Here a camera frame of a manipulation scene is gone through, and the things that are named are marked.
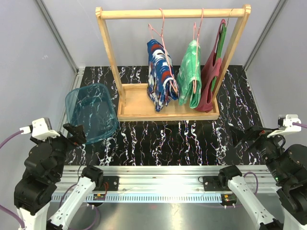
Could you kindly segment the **blue patterned trousers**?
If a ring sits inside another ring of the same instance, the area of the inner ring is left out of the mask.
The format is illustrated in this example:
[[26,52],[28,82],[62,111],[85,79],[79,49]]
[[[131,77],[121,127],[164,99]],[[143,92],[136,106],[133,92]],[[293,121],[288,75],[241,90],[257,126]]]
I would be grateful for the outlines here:
[[[154,103],[155,111],[160,112],[165,106],[168,106],[171,100],[175,101],[179,98],[179,86],[178,93],[174,92],[170,86],[172,77],[165,58],[163,45],[156,39],[151,39],[147,43],[147,51],[149,66],[147,94]],[[168,58],[175,77],[172,60],[169,54]]]

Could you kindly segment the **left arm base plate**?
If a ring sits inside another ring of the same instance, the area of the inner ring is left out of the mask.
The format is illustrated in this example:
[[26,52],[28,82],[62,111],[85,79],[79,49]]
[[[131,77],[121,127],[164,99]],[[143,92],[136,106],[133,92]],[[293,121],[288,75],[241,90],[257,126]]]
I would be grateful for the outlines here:
[[94,191],[105,192],[107,191],[117,191],[119,186],[118,176],[104,176],[102,183],[94,189]]

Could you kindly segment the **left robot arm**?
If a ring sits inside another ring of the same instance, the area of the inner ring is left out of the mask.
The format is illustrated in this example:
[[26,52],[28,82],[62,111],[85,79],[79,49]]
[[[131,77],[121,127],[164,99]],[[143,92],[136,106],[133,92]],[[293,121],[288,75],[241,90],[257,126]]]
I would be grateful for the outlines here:
[[83,126],[63,126],[71,137],[52,129],[47,118],[40,118],[21,130],[31,134],[35,146],[24,161],[25,172],[14,190],[14,205],[21,215],[23,230],[67,230],[86,197],[104,185],[103,171],[86,166],[69,197],[55,214],[47,217],[52,195],[63,175],[68,151],[86,143]]

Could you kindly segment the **green patterned trousers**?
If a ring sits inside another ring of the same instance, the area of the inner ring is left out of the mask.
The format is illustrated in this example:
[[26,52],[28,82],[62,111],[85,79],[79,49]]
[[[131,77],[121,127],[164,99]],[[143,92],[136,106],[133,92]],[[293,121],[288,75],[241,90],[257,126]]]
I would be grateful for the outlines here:
[[[197,73],[195,74],[196,61],[196,40],[192,40],[186,53],[182,59],[179,73],[177,75],[177,83],[179,86],[179,105],[184,105],[189,100],[189,106],[194,109],[198,106],[201,98],[201,66],[200,66],[200,45],[198,46]],[[197,79],[196,93],[193,93],[193,81]]]

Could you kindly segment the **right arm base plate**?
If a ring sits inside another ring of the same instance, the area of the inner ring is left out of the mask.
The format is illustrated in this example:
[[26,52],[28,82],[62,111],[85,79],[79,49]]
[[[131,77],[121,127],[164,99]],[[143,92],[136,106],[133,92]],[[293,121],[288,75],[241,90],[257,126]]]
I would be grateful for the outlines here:
[[200,176],[198,180],[206,192],[225,191],[218,176]]

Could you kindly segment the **pink wire hanger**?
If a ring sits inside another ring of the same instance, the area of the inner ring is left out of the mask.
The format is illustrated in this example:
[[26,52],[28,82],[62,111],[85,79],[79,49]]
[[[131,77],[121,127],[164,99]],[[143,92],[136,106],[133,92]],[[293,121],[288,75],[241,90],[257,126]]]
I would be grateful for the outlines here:
[[[201,21],[197,30],[197,37],[196,37],[196,61],[195,61],[195,74],[197,73],[197,60],[198,60],[198,46],[199,46],[199,36],[200,36],[200,30],[201,30],[201,26],[202,26],[202,22],[203,22],[203,16],[204,16],[204,8],[202,8],[201,10]],[[194,81],[193,81],[193,93],[196,93],[196,89],[197,89],[197,79],[195,77]]]
[[169,67],[169,71],[170,71],[170,75],[172,77],[172,80],[170,82],[170,86],[172,87],[172,89],[174,90],[174,92],[178,93],[178,85],[177,83],[175,82],[175,77],[174,77],[174,74],[171,70],[171,66],[170,66],[170,61],[169,61],[169,58],[168,58],[168,52],[167,52],[167,49],[165,47],[165,42],[164,42],[164,25],[165,25],[165,15],[164,15],[164,11],[162,8],[159,8],[160,12],[161,12],[161,15],[162,15],[162,19],[163,19],[163,23],[162,23],[162,28],[161,28],[161,32],[158,33],[153,27],[152,25],[149,23],[148,24],[148,28],[150,30],[150,34],[151,34],[151,37],[153,39],[153,32],[155,32],[159,37],[161,37],[161,40],[162,40],[162,45],[163,45],[163,50],[165,52],[165,58],[166,58],[166,61],[167,61],[167,65]]

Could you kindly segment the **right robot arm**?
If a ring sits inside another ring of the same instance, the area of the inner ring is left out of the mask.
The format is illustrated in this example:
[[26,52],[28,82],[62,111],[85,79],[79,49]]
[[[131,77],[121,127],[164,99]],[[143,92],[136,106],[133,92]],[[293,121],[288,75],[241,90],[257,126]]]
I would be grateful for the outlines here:
[[252,141],[278,187],[277,195],[284,211],[284,223],[277,220],[249,190],[237,166],[220,169],[218,185],[230,189],[241,202],[257,230],[305,230],[307,228],[307,161],[301,157],[307,148],[300,144],[284,149],[284,131],[252,126],[231,128],[235,147]]

